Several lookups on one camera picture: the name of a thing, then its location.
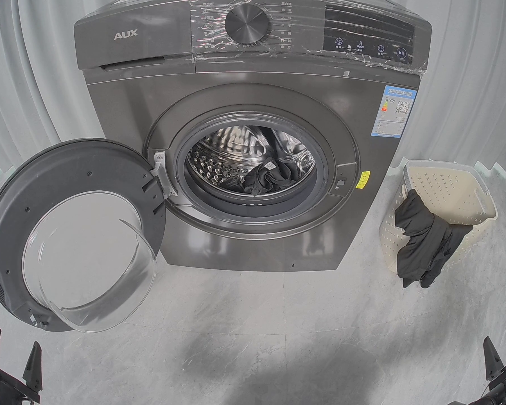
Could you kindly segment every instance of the gray floor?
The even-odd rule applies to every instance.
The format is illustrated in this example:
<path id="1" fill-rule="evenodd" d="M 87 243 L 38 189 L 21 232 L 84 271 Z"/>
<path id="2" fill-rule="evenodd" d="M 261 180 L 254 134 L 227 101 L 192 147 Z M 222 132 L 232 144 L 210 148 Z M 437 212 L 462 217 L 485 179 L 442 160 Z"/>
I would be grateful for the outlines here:
<path id="1" fill-rule="evenodd" d="M 506 177 L 486 177 L 494 228 L 430 289 L 403 290 L 378 229 L 387 177 L 337 271 L 250 273 L 168 266 L 124 324 L 50 334 L 0 306 L 0 366 L 21 377 L 44 350 L 42 403 L 412 404 L 475 400 L 482 341 L 506 362 Z"/>

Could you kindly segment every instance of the white curtain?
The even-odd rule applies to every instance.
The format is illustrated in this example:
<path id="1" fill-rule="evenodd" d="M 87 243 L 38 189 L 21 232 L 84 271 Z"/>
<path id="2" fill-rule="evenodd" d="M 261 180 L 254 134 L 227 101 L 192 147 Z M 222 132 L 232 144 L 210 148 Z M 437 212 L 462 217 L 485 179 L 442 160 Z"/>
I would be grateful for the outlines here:
<path id="1" fill-rule="evenodd" d="M 73 24 L 112 0 L 0 0 L 0 182 L 45 147 L 103 136 Z M 394 0 L 433 26 L 403 157 L 506 170 L 506 0 Z"/>

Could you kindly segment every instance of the qr code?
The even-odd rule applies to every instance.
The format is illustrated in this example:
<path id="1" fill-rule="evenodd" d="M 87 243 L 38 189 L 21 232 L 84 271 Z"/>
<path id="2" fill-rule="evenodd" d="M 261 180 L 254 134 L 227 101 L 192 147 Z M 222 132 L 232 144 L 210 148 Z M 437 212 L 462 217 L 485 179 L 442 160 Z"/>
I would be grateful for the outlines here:
<path id="1" fill-rule="evenodd" d="M 409 109 L 411 108 L 412 102 L 410 100 L 400 100 L 397 103 L 396 112 L 398 114 L 408 114 Z"/>

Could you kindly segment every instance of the stainless steel drum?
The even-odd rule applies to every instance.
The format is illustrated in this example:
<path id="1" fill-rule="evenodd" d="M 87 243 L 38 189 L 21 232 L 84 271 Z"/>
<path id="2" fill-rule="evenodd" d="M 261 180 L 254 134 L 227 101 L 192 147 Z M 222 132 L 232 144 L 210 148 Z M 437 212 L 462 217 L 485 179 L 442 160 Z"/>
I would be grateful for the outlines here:
<path id="1" fill-rule="evenodd" d="M 274 158 L 293 161 L 298 169 L 298 180 L 291 186 L 272 191 L 264 197 L 280 194 L 301 184 L 315 169 L 315 160 L 302 142 L 288 133 L 264 126 L 231 126 L 219 129 L 197 142 L 189 151 L 188 162 L 200 182 L 223 192 L 252 197 L 247 193 L 230 191 L 222 185 L 245 176 L 264 160 Z"/>

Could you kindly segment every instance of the plastic basket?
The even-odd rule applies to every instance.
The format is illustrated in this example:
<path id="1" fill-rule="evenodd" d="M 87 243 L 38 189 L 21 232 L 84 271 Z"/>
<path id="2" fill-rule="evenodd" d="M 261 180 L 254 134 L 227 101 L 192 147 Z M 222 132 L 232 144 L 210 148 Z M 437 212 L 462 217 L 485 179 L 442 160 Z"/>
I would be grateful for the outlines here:
<path id="1" fill-rule="evenodd" d="M 397 273 L 397 253 L 409 237 L 394 225 L 394 212 L 405 199 L 404 191 L 415 189 L 425 206 L 449 224 L 473 225 L 450 258 L 456 262 L 484 230 L 497 219 L 495 203 L 484 180 L 471 166 L 410 160 L 403 169 L 403 180 L 380 226 L 380 243 L 388 268 Z"/>

